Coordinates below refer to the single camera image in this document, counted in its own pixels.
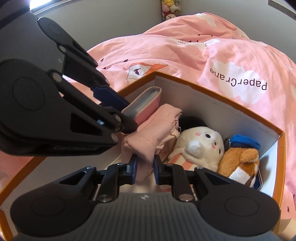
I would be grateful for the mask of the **pink printed duvet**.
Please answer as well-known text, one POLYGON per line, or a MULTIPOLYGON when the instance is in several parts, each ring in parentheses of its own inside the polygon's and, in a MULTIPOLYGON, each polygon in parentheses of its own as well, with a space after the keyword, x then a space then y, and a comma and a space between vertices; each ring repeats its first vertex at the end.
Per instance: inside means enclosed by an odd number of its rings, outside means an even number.
POLYGON ((295 218, 295 63, 285 53, 210 13, 176 17, 88 52, 114 90, 161 71, 217 92, 283 130, 281 217, 295 218))

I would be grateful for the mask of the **plush toys on shelf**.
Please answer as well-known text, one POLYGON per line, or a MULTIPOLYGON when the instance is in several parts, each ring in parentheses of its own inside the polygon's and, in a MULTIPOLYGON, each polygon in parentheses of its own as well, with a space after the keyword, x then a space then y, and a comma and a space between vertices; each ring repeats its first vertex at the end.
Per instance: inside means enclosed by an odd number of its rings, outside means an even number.
POLYGON ((162 20, 166 21, 181 15, 179 0, 162 0, 162 20))

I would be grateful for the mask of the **brown sailor plush toy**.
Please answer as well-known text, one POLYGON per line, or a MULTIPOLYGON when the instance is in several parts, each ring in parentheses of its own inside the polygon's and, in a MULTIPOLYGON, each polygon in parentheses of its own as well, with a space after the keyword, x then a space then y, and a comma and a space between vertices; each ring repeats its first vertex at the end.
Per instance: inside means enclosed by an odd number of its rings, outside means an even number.
POLYGON ((232 136, 217 173, 252 188, 259 169, 260 148, 260 143, 250 137, 232 136))

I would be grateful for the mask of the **orange cardboard storage box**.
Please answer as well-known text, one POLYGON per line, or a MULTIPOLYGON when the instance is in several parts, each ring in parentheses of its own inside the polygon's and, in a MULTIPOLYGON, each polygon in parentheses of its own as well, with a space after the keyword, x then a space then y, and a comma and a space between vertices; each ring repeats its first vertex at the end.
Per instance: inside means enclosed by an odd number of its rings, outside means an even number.
POLYGON ((280 201, 212 167, 223 135, 267 151, 283 132, 199 85, 169 75, 113 91, 97 71, 71 74, 1 65, 1 150, 19 156, 121 156, 105 170, 56 166, 53 181, 10 208, 16 240, 277 240, 280 201))

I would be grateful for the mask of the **blue framed phone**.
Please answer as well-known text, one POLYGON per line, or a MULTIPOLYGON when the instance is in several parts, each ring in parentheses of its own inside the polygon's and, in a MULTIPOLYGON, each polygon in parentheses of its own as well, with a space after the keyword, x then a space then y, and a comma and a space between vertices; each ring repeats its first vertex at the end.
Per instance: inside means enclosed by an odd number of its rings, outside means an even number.
POLYGON ((260 170, 258 170, 257 175, 255 177, 254 185, 252 188, 259 191, 262 189, 262 187, 263 187, 262 176, 261 176, 260 170))

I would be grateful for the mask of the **pink card wallet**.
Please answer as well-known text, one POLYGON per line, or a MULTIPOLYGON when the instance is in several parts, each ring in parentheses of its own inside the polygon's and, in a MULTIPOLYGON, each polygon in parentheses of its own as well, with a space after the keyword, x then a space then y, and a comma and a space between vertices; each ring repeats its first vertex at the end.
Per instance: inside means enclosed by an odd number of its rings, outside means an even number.
POLYGON ((160 87, 150 87, 133 100, 121 113, 141 125, 159 108, 161 93, 160 87))

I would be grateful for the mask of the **pink fabric pouch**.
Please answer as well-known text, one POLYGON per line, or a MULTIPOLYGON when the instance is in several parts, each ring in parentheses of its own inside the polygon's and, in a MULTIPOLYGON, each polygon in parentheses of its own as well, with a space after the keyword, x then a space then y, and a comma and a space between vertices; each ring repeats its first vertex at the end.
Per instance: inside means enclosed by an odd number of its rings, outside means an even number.
POLYGON ((136 180, 142 182, 153 170, 154 156, 165 160, 180 136, 179 118, 183 111, 170 104, 160 106, 135 132, 121 142, 121 159, 128 163, 137 155, 136 180))

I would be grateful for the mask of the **white striped plush toy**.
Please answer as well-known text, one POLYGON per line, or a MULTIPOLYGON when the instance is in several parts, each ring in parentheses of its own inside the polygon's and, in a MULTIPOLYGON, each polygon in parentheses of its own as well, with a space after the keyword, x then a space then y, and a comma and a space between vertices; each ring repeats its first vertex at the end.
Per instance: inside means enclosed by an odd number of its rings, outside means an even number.
POLYGON ((216 172, 223 155, 221 135, 208 127, 199 126, 180 134, 168 156, 168 163, 181 165, 184 170, 193 171, 196 167, 204 167, 216 172))

